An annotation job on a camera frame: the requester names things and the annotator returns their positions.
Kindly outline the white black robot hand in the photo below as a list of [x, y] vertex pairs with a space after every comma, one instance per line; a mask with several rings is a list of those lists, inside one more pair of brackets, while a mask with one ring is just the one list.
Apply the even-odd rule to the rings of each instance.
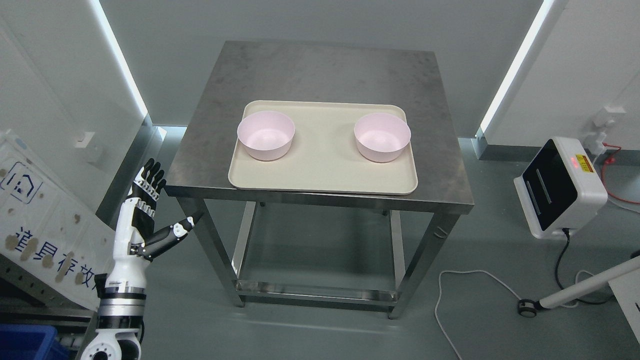
[[106, 287], [144, 289], [146, 269], [160, 255], [182, 242], [204, 215], [192, 215], [156, 231], [154, 217], [166, 185], [160, 162], [153, 158], [140, 168], [119, 208], [113, 245], [114, 267]]

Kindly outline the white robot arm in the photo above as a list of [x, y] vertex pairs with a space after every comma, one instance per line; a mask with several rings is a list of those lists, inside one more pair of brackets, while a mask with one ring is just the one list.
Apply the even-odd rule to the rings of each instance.
[[144, 310], [147, 294], [143, 287], [110, 284], [108, 274], [94, 277], [100, 299], [96, 335], [84, 347], [82, 360], [141, 360]]

